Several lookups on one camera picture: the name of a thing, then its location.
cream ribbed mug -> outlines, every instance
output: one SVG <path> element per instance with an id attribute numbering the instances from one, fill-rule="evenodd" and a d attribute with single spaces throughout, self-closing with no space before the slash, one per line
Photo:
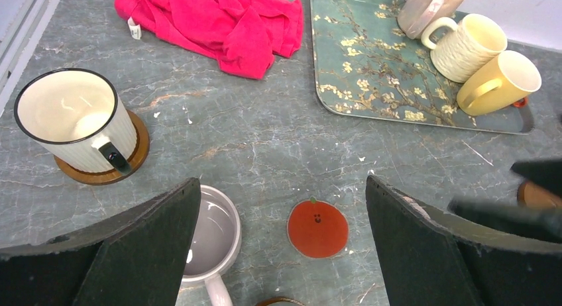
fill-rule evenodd
<path id="1" fill-rule="evenodd" d="M 37 77 L 18 94 L 14 115 L 27 136 L 77 170 L 131 172 L 137 131 L 113 85 L 93 71 Z"/>
<path id="2" fill-rule="evenodd" d="M 442 26 L 451 31 L 436 44 L 429 37 Z M 439 73 L 451 81 L 464 83 L 507 49 L 508 39 L 492 19 L 471 13 L 459 24 L 451 18 L 433 21 L 421 34 L 421 43 L 431 49 L 429 55 Z"/>

marble countertop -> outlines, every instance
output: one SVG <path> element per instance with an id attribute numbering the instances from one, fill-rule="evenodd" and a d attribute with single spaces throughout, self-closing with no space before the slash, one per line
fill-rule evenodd
<path id="1" fill-rule="evenodd" d="M 302 1 L 302 49 L 254 81 L 151 33 L 132 39 L 113 0 L 61 0 L 16 91 L 55 68 L 95 70 L 146 123 L 150 154 L 119 183 L 75 182 L 18 129 L 12 97 L 0 119 L 0 247 L 43 242 L 197 177 L 240 212 L 241 253 L 223 277 L 235 305 L 278 295 L 307 305 L 387 305 L 365 207 L 368 173 L 441 208 L 453 195 L 513 203 L 520 179 L 512 163 L 562 154 L 562 54 L 511 45 L 543 76 L 530 98 L 536 129 L 526 136 L 337 116 L 315 95 Z M 305 258 L 286 237 L 291 208 L 311 196 L 349 221 L 347 249 L 334 258 Z M 210 305 L 206 294 L 182 287 L 177 304 Z"/>

floral tray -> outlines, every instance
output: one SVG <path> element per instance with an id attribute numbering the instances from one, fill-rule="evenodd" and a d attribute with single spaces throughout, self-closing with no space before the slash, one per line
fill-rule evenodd
<path id="1" fill-rule="evenodd" d="M 341 115 L 529 133 L 534 121 L 528 106 L 478 117 L 458 108 L 455 97 L 461 84 L 441 76 L 429 50 L 398 27 L 403 3 L 311 0 L 316 91 L 322 104 Z M 455 13 L 453 18 L 464 16 Z"/>

pink mug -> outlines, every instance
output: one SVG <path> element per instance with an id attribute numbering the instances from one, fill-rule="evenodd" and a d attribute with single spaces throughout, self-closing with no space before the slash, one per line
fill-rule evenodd
<path id="1" fill-rule="evenodd" d="M 450 17 L 464 0 L 407 0 L 398 14 L 398 26 L 411 39 L 419 38 L 434 20 Z"/>

black mug rim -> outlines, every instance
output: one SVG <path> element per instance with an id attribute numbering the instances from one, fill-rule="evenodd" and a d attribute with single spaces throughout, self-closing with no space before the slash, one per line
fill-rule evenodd
<path id="1" fill-rule="evenodd" d="M 105 124 L 103 124 L 103 126 L 101 126 L 99 129 L 97 129 L 95 132 L 85 136 L 85 137 L 81 137 L 79 139 L 75 139 L 75 140 L 69 140 L 66 142 L 52 142 L 50 140 L 46 140 L 43 138 L 39 138 L 35 135 L 33 135 L 29 130 L 27 130 L 20 118 L 19 118 L 19 114 L 18 114 L 18 107 L 19 107 L 19 101 L 21 100 L 21 97 L 23 96 L 23 94 L 25 93 L 25 91 L 35 82 L 39 81 L 40 79 L 50 76 L 51 74 L 55 74 L 55 73 L 59 73 L 59 72 L 68 72 L 68 71 L 78 71 L 78 72 L 85 72 L 85 73 L 89 73 L 89 74 L 93 74 L 99 78 L 101 78 L 105 83 L 107 83 L 109 85 L 109 87 L 111 88 L 111 91 L 113 92 L 113 110 L 111 111 L 111 115 L 109 116 L 109 118 L 107 119 L 107 122 L 105 122 Z M 36 140 L 38 142 L 42 142 L 45 144 L 49 144 L 49 145 L 67 145 L 67 144 L 73 144 L 75 142 L 81 142 L 83 140 L 87 140 L 91 137 L 94 137 L 95 135 L 99 134 L 101 131 L 103 131 L 105 129 L 105 127 L 107 127 L 107 125 L 111 122 L 111 120 L 113 119 L 113 117 L 115 116 L 115 113 L 117 112 L 117 105 L 119 104 L 119 98 L 117 96 L 117 91 L 115 91 L 115 87 L 113 87 L 113 84 L 111 84 L 111 82 L 103 75 L 94 72 L 92 70 L 88 70 L 88 69 L 82 69 L 82 68 L 62 68 L 62 69 L 57 69 L 57 70 L 52 70 L 46 73 L 41 74 L 40 76 L 34 78 L 33 80 L 31 80 L 29 83 L 27 83 L 22 89 L 21 91 L 19 91 L 19 94 L 16 97 L 15 100 L 15 104 L 14 104 L 14 118 L 16 120 L 16 123 L 18 125 L 18 127 L 29 137 L 31 137 L 33 140 Z"/>

